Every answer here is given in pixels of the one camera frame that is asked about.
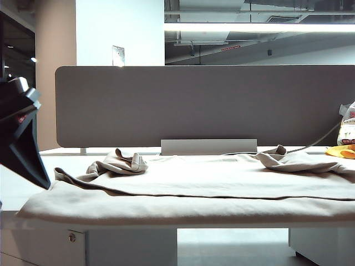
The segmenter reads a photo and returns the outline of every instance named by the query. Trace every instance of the beige cloth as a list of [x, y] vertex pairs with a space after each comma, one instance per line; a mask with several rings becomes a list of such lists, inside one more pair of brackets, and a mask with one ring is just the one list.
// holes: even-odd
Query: beige cloth
[[[141, 156], [133, 156], [132, 168], [116, 150], [104, 162], [93, 163], [86, 175], [75, 178], [56, 168], [55, 177], [81, 188], [109, 191], [111, 195], [355, 199], [351, 185], [355, 181], [351, 178], [352, 173], [355, 177], [354, 169], [314, 159], [304, 152], [282, 155], [285, 152], [285, 148], [279, 146], [256, 156], [158, 156], [149, 160], [147, 169]], [[259, 160], [277, 172], [266, 170]], [[327, 173], [339, 169], [349, 176]], [[313, 175], [308, 170], [324, 175]]]
[[[324, 167], [330, 157], [283, 156], [278, 149], [263, 163], [278, 166], [277, 158], [291, 173], [266, 169], [259, 155], [234, 155], [155, 156], [146, 158], [143, 174], [122, 175], [107, 171], [121, 160], [110, 154], [85, 176], [57, 171], [65, 182], [55, 181], [49, 191], [31, 197], [18, 215], [86, 224], [355, 221], [354, 164], [343, 165], [348, 174], [340, 176], [328, 172], [339, 167]], [[322, 166], [316, 171], [324, 172], [308, 171], [313, 158]]]
[[32, 197], [22, 218], [91, 225], [247, 224], [355, 221], [355, 201], [110, 196], [55, 181]]

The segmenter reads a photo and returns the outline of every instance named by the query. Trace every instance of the yellow object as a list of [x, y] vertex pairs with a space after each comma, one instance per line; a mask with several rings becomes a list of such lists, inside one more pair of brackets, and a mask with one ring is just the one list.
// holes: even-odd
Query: yellow object
[[355, 159], [355, 145], [330, 147], [326, 150], [326, 154], [341, 158]]

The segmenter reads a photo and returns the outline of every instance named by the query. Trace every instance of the ceiling light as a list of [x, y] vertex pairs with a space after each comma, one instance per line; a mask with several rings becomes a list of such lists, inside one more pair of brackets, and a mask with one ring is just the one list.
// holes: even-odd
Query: ceiling light
[[355, 24], [164, 23], [165, 31], [181, 32], [355, 32]]

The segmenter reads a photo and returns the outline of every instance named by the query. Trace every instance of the floor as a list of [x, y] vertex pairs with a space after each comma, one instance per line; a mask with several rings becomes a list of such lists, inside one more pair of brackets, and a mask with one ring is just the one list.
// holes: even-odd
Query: floor
[[179, 266], [316, 266], [295, 256], [288, 229], [179, 229]]

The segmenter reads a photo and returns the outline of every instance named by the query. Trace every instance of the beige pillar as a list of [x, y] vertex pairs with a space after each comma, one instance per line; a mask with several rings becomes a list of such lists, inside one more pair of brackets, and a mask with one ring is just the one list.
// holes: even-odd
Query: beige pillar
[[37, 0], [35, 25], [36, 87], [41, 93], [37, 116], [40, 150], [59, 147], [55, 126], [54, 73], [77, 64], [75, 0]]

